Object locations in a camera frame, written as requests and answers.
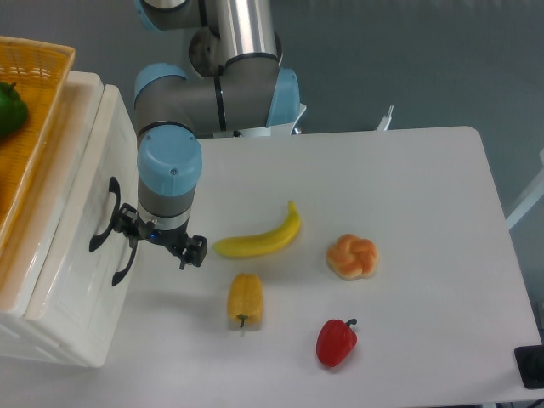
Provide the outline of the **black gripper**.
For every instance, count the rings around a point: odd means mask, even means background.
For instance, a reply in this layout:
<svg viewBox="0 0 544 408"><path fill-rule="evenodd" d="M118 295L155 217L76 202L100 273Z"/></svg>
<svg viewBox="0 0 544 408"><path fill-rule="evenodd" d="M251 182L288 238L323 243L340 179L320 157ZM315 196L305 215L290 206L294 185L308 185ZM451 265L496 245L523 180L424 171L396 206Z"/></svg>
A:
<svg viewBox="0 0 544 408"><path fill-rule="evenodd" d="M114 211L113 230L128 239L128 245L136 250L140 241L166 248L179 258L179 269L186 266L199 268L207 255L207 238L200 235L188 236L187 225L190 211L175 217L158 217L146 211L123 203Z"/></svg>

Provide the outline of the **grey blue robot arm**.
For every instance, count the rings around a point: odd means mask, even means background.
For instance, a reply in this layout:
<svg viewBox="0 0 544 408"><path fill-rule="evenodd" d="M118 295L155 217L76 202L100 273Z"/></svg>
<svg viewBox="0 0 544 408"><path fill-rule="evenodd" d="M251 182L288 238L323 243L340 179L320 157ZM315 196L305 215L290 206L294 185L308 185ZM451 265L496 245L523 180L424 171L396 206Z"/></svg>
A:
<svg viewBox="0 0 544 408"><path fill-rule="evenodd" d="M158 31L202 28L211 74L192 81L181 68L157 63L137 75L138 203L117 203L108 229L131 250L148 241L197 267L207 241L189 235L187 225L202 170L199 138L295 122L298 79L281 66L267 1L137 1L135 8Z"/></svg>

